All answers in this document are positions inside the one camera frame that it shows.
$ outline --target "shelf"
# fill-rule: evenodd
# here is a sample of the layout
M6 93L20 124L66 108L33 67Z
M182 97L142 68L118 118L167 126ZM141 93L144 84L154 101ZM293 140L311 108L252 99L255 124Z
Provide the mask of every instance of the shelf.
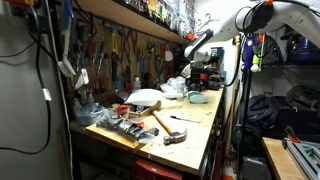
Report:
M106 20L130 27L144 32L151 36L166 40L176 44L190 44L191 42L181 38L170 29L154 23L135 8L122 3L122 1L112 0L78 0L80 6L87 12Z
M303 65L303 64L290 64L290 63L279 63L274 65L262 65L262 68L320 68L320 65Z

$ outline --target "wooden shelf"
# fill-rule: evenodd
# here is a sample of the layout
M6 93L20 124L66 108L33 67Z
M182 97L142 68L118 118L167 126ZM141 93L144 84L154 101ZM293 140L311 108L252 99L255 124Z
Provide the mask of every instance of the wooden shelf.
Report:
M185 45L191 43L166 27L156 24L151 21L151 19L144 17L139 11L135 12L132 9L130 10L128 7L121 5L120 2L112 0L78 0L78 2L85 11L91 12L106 20L176 44Z

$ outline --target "wall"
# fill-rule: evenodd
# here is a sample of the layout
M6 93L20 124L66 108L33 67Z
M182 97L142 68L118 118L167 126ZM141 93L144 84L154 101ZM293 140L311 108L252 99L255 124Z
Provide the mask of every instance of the wall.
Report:
M196 0L195 1L195 17L196 19L202 19L202 22L205 22L205 15L210 13L211 19L221 20L223 17L226 17L228 14L234 12L235 7L232 6L232 3L228 1L219 1L219 0ZM234 66L235 66L235 46L232 45L232 40L226 42L215 42L209 43L207 46L211 47L223 47L224 57L222 59L223 70L227 72L226 83L231 82L234 75ZM225 109L226 113L231 104L232 97L232 86L225 88Z
M26 29L13 28L6 20L0 3L0 56L14 54L31 44ZM20 56L0 58L0 146L25 151L43 147L47 135L47 113L42 90L35 69L36 46ZM42 52L41 72L50 90L52 132L48 147L37 155L24 155L0 150L0 179L52 179L63 178L66 172L63 149L57 132L63 124L56 67Z

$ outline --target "screwdriver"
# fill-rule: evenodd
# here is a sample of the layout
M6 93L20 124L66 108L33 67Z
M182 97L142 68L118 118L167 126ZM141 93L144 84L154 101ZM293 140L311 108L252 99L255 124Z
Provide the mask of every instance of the screwdriver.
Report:
M177 116L170 116L173 119L177 119L177 120L182 120L182 121L189 121L189 122L194 122L194 123L200 123L199 121L192 121L190 119L183 119L183 118L179 118Z
M99 66L98 66L97 75L99 75L102 60L105 58L105 51L106 51L106 42L102 41L101 42L100 59L99 59Z
M94 45L94 52L93 52L93 57L92 57L92 68L91 68L91 72L93 72L94 70L94 65L95 65L95 61L98 58L98 51L100 50L100 46L99 43L96 42Z

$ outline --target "hammer handle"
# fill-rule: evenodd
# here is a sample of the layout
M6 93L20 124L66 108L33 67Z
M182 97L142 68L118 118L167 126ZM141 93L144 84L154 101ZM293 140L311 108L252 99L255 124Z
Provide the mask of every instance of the hammer handle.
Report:
M152 114L154 115L154 117L158 120L158 122L162 125L162 127L164 127L164 129L166 129L166 131L169 133L169 135L171 136L172 135L172 131L171 129L166 125L164 124L164 122L161 120L160 116L159 116L159 112L157 110L154 110L152 112Z

